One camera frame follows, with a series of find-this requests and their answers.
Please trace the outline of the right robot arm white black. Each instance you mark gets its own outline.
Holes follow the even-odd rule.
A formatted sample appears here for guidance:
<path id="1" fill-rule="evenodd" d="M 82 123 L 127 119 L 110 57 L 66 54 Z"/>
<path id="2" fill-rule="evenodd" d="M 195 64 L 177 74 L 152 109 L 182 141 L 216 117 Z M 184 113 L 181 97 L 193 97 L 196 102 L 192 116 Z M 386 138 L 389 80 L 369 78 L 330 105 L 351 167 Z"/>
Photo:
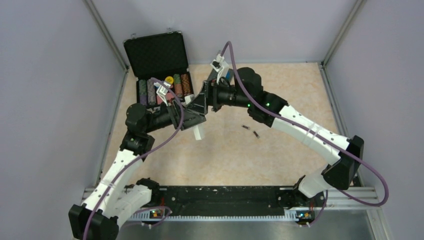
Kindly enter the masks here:
<path id="1" fill-rule="evenodd" d="M 326 160 L 324 167 L 302 176 L 293 186 L 297 205 L 307 206 L 314 196 L 331 188 L 346 191 L 350 187 L 363 153 L 361 137 L 333 133 L 305 117 L 282 97 L 265 91 L 261 76 L 250 67 L 234 71 L 234 84 L 222 74 L 205 80 L 187 108 L 206 115 L 209 107 L 217 112 L 223 106 L 247 108 L 254 121 L 290 135 Z"/>

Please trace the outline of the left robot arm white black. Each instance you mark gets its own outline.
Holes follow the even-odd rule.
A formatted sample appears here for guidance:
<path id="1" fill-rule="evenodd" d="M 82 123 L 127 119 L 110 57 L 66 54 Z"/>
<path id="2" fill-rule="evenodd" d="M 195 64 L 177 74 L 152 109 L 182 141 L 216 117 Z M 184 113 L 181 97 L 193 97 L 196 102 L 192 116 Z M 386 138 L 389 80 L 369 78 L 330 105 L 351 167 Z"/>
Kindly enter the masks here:
<path id="1" fill-rule="evenodd" d="M 126 134 L 116 157 L 92 193 L 69 212 L 73 237 L 78 240 L 114 240 L 128 219 L 144 206 L 154 207 L 160 202 L 157 182 L 143 178 L 126 196 L 121 196 L 131 176 L 152 152 L 167 144 L 175 134 L 154 147 L 151 132 L 167 126 L 183 131 L 206 121 L 208 106 L 192 100 L 183 106 L 179 100 L 162 104 L 158 112 L 151 112 L 141 103 L 126 110 Z"/>

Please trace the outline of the white remote control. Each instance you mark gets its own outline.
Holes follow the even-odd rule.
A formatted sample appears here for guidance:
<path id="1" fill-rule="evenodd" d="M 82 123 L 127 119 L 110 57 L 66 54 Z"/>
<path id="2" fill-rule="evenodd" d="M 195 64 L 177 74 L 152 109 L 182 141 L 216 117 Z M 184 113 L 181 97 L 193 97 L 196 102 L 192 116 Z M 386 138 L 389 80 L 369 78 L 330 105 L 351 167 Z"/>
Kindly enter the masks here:
<path id="1" fill-rule="evenodd" d="M 185 101 L 185 105 L 187 106 L 193 99 L 195 98 L 194 94 L 189 94 L 187 96 L 184 97 L 184 101 Z M 197 141 L 201 141 L 204 139 L 205 137 L 205 130 L 204 130 L 204 126 L 202 123 L 194 126 L 193 128 L 193 133 L 195 136 L 195 139 Z"/>

